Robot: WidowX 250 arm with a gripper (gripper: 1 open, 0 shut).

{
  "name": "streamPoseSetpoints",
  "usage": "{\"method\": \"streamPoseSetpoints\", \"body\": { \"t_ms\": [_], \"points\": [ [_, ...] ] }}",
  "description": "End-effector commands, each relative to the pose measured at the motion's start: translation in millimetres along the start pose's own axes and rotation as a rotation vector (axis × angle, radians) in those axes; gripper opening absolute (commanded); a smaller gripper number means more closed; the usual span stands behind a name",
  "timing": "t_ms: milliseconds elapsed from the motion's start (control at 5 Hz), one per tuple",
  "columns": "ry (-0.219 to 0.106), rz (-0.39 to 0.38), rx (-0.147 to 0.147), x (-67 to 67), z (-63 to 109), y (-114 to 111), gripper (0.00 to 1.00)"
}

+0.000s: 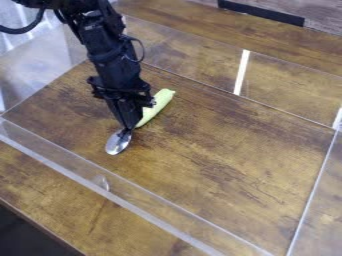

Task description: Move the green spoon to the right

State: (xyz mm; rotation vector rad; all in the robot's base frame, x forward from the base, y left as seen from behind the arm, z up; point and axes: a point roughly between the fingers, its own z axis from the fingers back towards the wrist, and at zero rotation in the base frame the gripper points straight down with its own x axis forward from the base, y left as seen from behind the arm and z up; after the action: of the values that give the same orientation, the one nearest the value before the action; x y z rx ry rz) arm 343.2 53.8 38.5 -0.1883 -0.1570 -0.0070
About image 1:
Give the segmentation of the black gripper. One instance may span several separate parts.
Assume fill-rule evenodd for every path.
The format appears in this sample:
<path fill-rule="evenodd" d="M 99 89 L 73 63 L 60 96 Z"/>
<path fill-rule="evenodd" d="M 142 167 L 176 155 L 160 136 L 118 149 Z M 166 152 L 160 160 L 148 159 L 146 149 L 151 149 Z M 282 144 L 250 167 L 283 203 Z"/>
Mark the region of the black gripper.
<path fill-rule="evenodd" d="M 154 105 L 151 86 L 140 78 L 140 60 L 134 45 L 88 44 L 87 56 L 98 72 L 98 76 L 88 79 L 94 94 L 106 101 L 123 127 L 134 129 L 143 118 L 143 107 Z"/>

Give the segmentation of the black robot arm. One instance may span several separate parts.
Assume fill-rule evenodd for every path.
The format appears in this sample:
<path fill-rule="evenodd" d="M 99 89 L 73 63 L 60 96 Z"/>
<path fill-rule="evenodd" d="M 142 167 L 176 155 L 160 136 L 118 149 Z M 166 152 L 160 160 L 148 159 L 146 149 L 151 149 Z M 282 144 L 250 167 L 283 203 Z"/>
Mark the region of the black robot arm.
<path fill-rule="evenodd" d="M 132 130 L 143 118 L 143 108 L 154 105 L 150 84 L 140 78 L 140 62 L 134 41 L 124 34 L 126 24 L 108 0 L 12 0 L 39 10 L 33 22 L 21 28 L 0 31 L 23 34 L 40 23 L 44 11 L 51 9 L 60 22 L 71 28 L 98 72 L 87 79 L 94 97 L 107 102 L 120 124 Z"/>

